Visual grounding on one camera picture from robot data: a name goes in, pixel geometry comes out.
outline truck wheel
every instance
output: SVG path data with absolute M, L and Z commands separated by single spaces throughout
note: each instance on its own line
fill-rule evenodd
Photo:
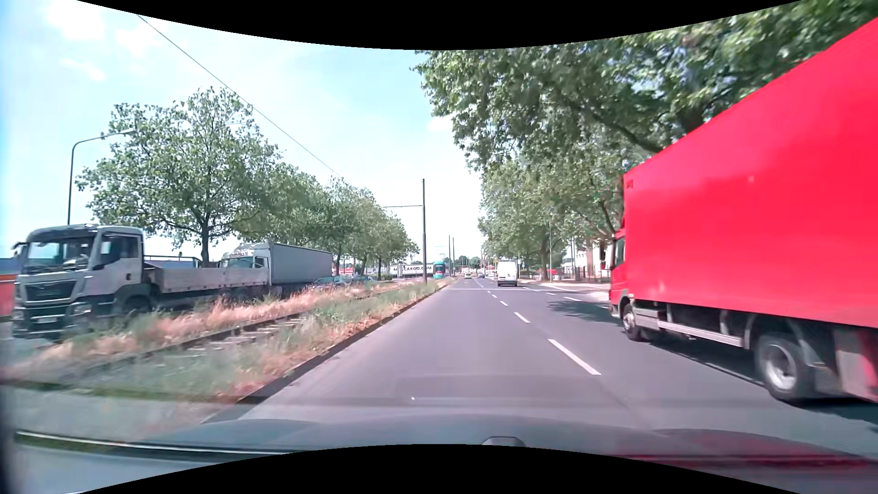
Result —
M 625 336 L 631 341 L 646 341 L 644 330 L 637 326 L 634 318 L 634 307 L 627 304 L 622 309 L 622 326 L 625 328 Z
M 794 403 L 814 396 L 814 374 L 792 335 L 763 335 L 756 343 L 755 357 L 759 377 L 773 398 Z

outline street lamp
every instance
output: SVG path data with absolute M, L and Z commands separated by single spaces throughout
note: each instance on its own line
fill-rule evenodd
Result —
M 92 137 L 91 139 L 84 139 L 82 141 L 77 142 L 73 145 L 73 148 L 70 150 L 70 183 L 67 186 L 67 224 L 70 224 L 70 205 L 73 201 L 73 156 L 76 153 L 76 146 L 82 144 L 83 142 L 88 141 L 96 141 L 98 139 L 106 139 L 107 137 L 113 137 L 114 135 L 129 135 L 129 134 L 137 134 L 137 129 L 130 129 L 123 132 L 114 132 L 112 134 L 104 134 L 98 137 Z

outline dry grass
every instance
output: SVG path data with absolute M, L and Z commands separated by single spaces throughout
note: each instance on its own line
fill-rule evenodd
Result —
M 413 282 L 382 283 L 370 287 L 309 289 L 283 300 L 266 298 L 256 303 L 229 306 L 224 301 L 197 308 L 182 315 L 152 313 L 138 317 L 125 329 L 103 328 L 73 337 L 47 348 L 30 359 L 20 361 L 13 374 L 46 371 L 51 368 L 82 365 L 137 354 L 222 331 L 239 324 L 258 323 L 309 310 L 331 307 L 367 295 L 382 294 L 409 287 Z
M 301 324 L 281 328 L 271 338 L 200 352 L 198 356 L 163 352 L 71 384 L 80 389 L 115 389 L 127 396 L 161 393 L 175 396 L 172 399 L 179 403 L 234 403 L 449 282 L 406 284 L 369 299 L 339 301 L 312 310 Z

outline road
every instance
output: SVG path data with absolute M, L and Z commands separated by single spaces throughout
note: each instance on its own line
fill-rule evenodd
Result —
M 490 412 L 750 432 L 878 458 L 878 405 L 778 402 L 753 377 L 749 354 L 629 341 L 600 295 L 459 280 L 241 419 Z

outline car hood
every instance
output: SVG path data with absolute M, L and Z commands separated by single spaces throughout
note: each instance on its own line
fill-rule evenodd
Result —
M 336 447 L 410 444 L 514 446 L 621 456 L 678 466 L 825 466 L 875 468 L 854 454 L 764 435 L 703 429 L 641 430 L 498 415 L 446 414 L 317 424 L 295 420 L 239 419 L 198 425 L 144 441 L 151 447 L 204 447 L 285 453 Z

